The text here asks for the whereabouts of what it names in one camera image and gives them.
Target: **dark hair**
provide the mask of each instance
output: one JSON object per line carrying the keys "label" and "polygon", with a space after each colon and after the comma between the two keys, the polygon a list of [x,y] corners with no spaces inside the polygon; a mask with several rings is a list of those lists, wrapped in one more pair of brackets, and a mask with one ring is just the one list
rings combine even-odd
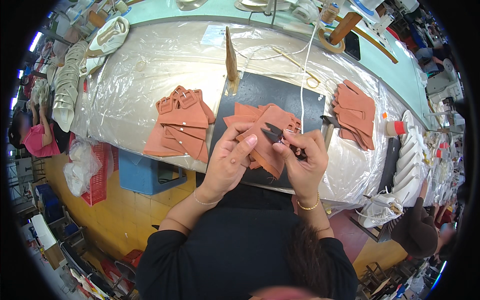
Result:
{"label": "dark hair", "polygon": [[291,232],[287,262],[296,285],[321,298],[332,298],[330,259],[318,242],[317,230],[303,220]]}
{"label": "dark hair", "polygon": [[20,135],[20,128],[22,127],[24,113],[18,112],[12,119],[12,125],[8,129],[8,139],[10,143],[17,149],[25,148],[24,144],[20,143],[22,136]]}
{"label": "dark hair", "polygon": [[448,260],[450,255],[453,253],[453,249],[454,249],[455,244],[456,244],[456,235],[457,235],[457,233],[455,232],[452,235],[451,239],[448,241],[448,243],[443,245],[440,248],[440,250],[438,252],[438,258],[440,258],[440,260],[442,262]]}

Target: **blue stool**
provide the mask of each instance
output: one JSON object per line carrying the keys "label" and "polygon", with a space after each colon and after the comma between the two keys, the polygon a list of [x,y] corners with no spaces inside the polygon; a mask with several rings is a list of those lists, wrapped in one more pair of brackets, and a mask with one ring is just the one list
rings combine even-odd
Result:
{"label": "blue stool", "polygon": [[[173,179],[173,172],[179,177]],[[120,187],[155,195],[187,182],[182,168],[119,149]]]}

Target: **floor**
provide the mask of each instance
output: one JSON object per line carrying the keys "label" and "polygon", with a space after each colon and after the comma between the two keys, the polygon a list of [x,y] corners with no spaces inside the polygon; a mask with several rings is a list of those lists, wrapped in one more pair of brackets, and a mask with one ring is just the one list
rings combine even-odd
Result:
{"label": "floor", "polygon": [[[150,234],[175,204],[195,189],[195,172],[187,171],[187,182],[153,196],[134,193],[120,187],[119,173],[114,172],[107,181],[107,199],[89,207],[82,198],[70,193],[62,168],[68,162],[65,155],[45,161],[48,183],[67,206],[73,219],[87,226],[87,237],[97,247],[116,259],[132,249],[144,250]],[[376,243],[348,219],[350,211],[330,218],[335,237],[343,245],[360,277],[366,265],[378,262],[387,269],[403,260],[407,253],[394,241]]]}

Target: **stack of leather pieces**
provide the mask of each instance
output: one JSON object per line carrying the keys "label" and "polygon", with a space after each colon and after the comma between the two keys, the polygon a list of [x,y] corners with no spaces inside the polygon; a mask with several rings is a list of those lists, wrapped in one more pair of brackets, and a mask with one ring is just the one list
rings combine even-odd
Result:
{"label": "stack of leather pieces", "polygon": [[270,123],[280,129],[289,129],[294,133],[298,133],[298,128],[301,128],[300,120],[297,119],[294,114],[284,111],[273,103],[259,105],[256,108],[236,102],[234,115],[224,117],[223,121],[227,127],[235,122],[254,122],[255,124],[252,128],[237,136],[239,142],[251,134],[255,134],[258,138],[257,146],[250,152],[251,156],[255,159],[255,161],[250,164],[250,169],[263,167],[267,172],[272,174],[275,179],[280,178],[284,161],[282,157],[273,150],[273,142],[266,137],[261,128],[269,130],[265,123]]}
{"label": "stack of leather pieces", "polygon": [[189,155],[208,162],[205,142],[208,124],[215,122],[204,103],[201,90],[177,88],[156,103],[158,118],[148,137],[144,154],[155,156]]}
{"label": "stack of leather pieces", "polygon": [[375,150],[372,139],[375,101],[349,80],[338,85],[334,96],[333,111],[342,126],[340,137],[356,141],[365,151]]}

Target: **pink shirt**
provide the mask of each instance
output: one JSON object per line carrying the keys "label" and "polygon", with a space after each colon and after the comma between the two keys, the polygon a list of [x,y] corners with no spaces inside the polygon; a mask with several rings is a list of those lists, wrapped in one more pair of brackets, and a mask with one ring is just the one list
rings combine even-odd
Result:
{"label": "pink shirt", "polygon": [[57,141],[53,135],[53,124],[50,124],[50,132],[52,133],[52,142],[46,146],[43,146],[42,137],[45,134],[45,128],[42,124],[32,126],[22,141],[22,144],[25,145],[30,154],[36,157],[60,154]]}

